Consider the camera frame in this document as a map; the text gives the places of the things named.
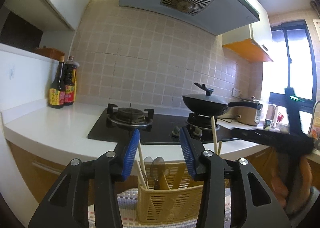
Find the person's right hand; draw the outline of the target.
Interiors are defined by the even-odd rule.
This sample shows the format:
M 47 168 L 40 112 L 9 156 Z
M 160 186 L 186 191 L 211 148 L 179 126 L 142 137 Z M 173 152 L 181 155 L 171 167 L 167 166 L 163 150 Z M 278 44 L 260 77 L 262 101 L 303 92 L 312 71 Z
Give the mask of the person's right hand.
M 293 212 L 297 212 L 300 208 L 302 208 L 308 198 L 310 197 L 310 187 L 312 183 L 312 172 L 311 167 L 309 165 L 308 159 L 306 156 L 300 159 L 300 176 L 302 177 L 302 185 L 298 195 L 292 201 L 291 210 Z M 287 198 L 289 196 L 289 191 L 287 187 L 284 185 L 282 180 L 279 177 L 277 169 L 271 169 L 271 186 L 273 193 L 277 200 L 279 201 L 280 205 L 285 208 L 287 205 Z

